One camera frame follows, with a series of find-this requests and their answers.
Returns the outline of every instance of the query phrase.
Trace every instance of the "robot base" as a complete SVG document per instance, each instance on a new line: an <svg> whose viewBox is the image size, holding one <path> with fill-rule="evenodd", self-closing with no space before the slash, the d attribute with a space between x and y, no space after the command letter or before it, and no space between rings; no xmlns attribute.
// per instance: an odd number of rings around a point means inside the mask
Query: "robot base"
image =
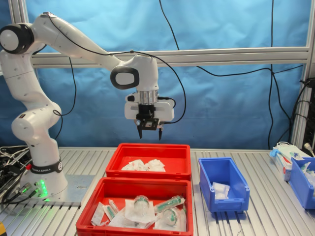
<svg viewBox="0 0 315 236"><path fill-rule="evenodd" d="M31 199L29 202L25 202L37 205L63 205L78 207L83 202L84 196L94 177L95 176L65 175L65 178L68 181L68 185L65 190L53 196L48 196L46 199ZM25 198L25 196L17 198L16 201L19 201L23 198Z"/></svg>

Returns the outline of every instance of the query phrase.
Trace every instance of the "red plastic box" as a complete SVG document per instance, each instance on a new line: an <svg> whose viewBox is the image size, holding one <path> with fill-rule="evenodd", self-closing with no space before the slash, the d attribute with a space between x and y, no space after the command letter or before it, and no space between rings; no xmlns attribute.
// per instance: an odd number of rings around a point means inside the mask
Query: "red plastic box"
<svg viewBox="0 0 315 236"><path fill-rule="evenodd" d="M175 232L165 230L153 230L153 225L149 229L129 229L108 226L93 226L92 216L99 202L108 204L108 199L114 200L118 209L125 207L125 199L134 199L138 195L145 195L153 204L164 202L173 196L183 195L186 199L187 209L187 232ZM106 214L102 222L107 221ZM101 178L88 203L76 223L78 236L192 236L192 200L191 184L186 180L168 179L135 179L135 178Z"/></svg>
<svg viewBox="0 0 315 236"><path fill-rule="evenodd" d="M166 172L122 171L130 161L158 159ZM190 180L190 147L176 144L120 144L106 168L108 177Z"/></svg>

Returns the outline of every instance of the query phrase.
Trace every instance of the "clear plastic bottle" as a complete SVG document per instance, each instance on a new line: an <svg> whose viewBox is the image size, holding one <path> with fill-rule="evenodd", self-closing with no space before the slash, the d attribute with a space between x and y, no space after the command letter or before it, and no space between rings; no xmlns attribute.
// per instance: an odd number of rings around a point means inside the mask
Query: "clear plastic bottle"
<svg viewBox="0 0 315 236"><path fill-rule="evenodd" d="M146 196L140 195L134 199L134 208L141 214L145 214L149 209L149 199Z"/></svg>
<svg viewBox="0 0 315 236"><path fill-rule="evenodd" d="M166 209L163 212L162 218L165 224L169 226L174 226L178 220L178 214L176 212L176 209L175 208Z"/></svg>
<svg viewBox="0 0 315 236"><path fill-rule="evenodd" d="M163 210L175 207L177 205L183 204L185 201L184 198L181 198L181 196L177 195L172 197L170 200L167 200L166 202L157 204L154 206L154 212L159 213Z"/></svg>

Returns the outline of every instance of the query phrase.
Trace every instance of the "sterile package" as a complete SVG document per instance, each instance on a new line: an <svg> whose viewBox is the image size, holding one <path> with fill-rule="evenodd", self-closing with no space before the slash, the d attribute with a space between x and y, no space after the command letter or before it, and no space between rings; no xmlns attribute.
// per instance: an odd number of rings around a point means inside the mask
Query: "sterile package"
<svg viewBox="0 0 315 236"><path fill-rule="evenodd" d="M291 159L285 158L276 147L274 147L274 149L269 153L269 156L276 164L276 167L278 171L281 173L284 181L289 181L291 178L292 171Z"/></svg>
<svg viewBox="0 0 315 236"><path fill-rule="evenodd" d="M305 174L305 172L308 170L307 168L308 168L308 166L310 165L310 162L308 162L308 163L305 163L302 167L301 167L301 170L302 170L302 172Z"/></svg>
<svg viewBox="0 0 315 236"><path fill-rule="evenodd" d="M148 168L141 160L134 160L122 168L122 171L147 171Z"/></svg>
<svg viewBox="0 0 315 236"><path fill-rule="evenodd" d="M165 202L162 202L160 204L157 204L154 206L154 212L159 213L161 211L164 211L166 209L178 206L180 204L183 204L185 202L185 199L181 196L174 196L170 200L167 200Z"/></svg>
<svg viewBox="0 0 315 236"><path fill-rule="evenodd" d="M111 199L108 199L108 203L109 203L109 205L112 207L112 209L115 211L115 213L117 214L117 213L119 212L119 209L118 209L118 207L116 206L116 204L114 203L114 201L111 200Z"/></svg>
<svg viewBox="0 0 315 236"><path fill-rule="evenodd" d="M109 220L112 220L115 217L116 212L112 209L110 205L103 205L103 209Z"/></svg>
<svg viewBox="0 0 315 236"><path fill-rule="evenodd" d="M155 221L155 213L154 213L154 207L153 202L148 202L148 207L143 208L137 208L137 203L142 203L142 200L139 200L139 202L135 200L128 200L126 199L126 211L125 211L125 218L127 220L142 223L144 225Z"/></svg>
<svg viewBox="0 0 315 236"><path fill-rule="evenodd" d="M315 172L311 171L310 169L308 169L308 166L310 165L310 162L305 163L302 167L301 167L301 171L303 172L303 174L305 175L305 177L307 178L307 180L309 181L309 183L311 185L313 185L313 188L315 189Z"/></svg>
<svg viewBox="0 0 315 236"><path fill-rule="evenodd" d="M229 185L213 182L212 187L215 189L215 199L228 199Z"/></svg>
<svg viewBox="0 0 315 236"><path fill-rule="evenodd" d="M153 222L149 222L148 224L138 223L131 220L128 220L125 217L126 208L124 207L121 211L119 211L114 219L108 224L111 227L120 227L120 228L134 228L134 229L147 229L155 222L155 218Z"/></svg>
<svg viewBox="0 0 315 236"><path fill-rule="evenodd" d="M186 232L186 214L184 210L173 207L158 213L153 229Z"/></svg>
<svg viewBox="0 0 315 236"><path fill-rule="evenodd" d="M149 161L147 164L145 164L146 167L148 167L149 171L155 171L155 172L165 172L164 164L160 160L152 160Z"/></svg>
<svg viewBox="0 0 315 236"><path fill-rule="evenodd" d="M97 208L94 212L94 215L93 215L92 220L91 220L91 224L94 226L105 225L105 222L101 223L104 214L105 214L104 205L100 202L100 203L98 203Z"/></svg>

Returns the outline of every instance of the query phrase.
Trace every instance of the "tissue box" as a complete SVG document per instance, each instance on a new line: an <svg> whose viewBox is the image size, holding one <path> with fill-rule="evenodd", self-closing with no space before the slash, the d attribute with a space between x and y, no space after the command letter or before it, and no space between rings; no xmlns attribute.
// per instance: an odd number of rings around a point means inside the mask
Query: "tissue box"
<svg viewBox="0 0 315 236"><path fill-rule="evenodd" d="M270 156L276 164L277 169L280 171L284 181L289 181L291 177L292 163L285 158L281 153L277 153L275 156Z"/></svg>

